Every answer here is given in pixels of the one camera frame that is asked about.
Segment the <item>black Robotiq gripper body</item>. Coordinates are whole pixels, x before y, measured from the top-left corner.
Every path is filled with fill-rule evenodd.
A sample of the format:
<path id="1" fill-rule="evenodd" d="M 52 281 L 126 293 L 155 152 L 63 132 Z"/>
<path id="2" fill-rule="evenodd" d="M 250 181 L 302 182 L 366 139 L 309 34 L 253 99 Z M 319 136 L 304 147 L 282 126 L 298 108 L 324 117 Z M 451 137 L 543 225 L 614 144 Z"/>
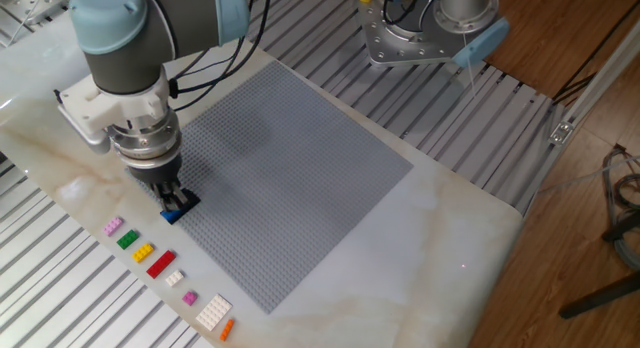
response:
<path id="1" fill-rule="evenodd" d="M 180 184 L 178 174 L 182 167 L 182 157 L 178 154 L 171 161 L 155 168 L 141 169 L 129 167 L 128 171 L 137 180 L 145 184 L 161 185 L 175 182 Z"/>

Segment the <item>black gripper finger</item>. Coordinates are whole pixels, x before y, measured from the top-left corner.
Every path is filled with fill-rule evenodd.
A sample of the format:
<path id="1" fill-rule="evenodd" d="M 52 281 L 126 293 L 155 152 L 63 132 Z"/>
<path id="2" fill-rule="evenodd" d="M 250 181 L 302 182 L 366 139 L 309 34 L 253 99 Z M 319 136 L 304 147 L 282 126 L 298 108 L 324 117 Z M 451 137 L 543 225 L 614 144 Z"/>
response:
<path id="1" fill-rule="evenodd" d="M 152 183 L 151 191 L 158 199 L 164 212 L 171 212 L 175 210 L 173 188 L 170 183 Z"/>
<path id="2" fill-rule="evenodd" d="M 168 207 L 185 207 L 191 202 L 189 194 L 185 192 L 178 181 L 169 182 L 168 191 Z"/>

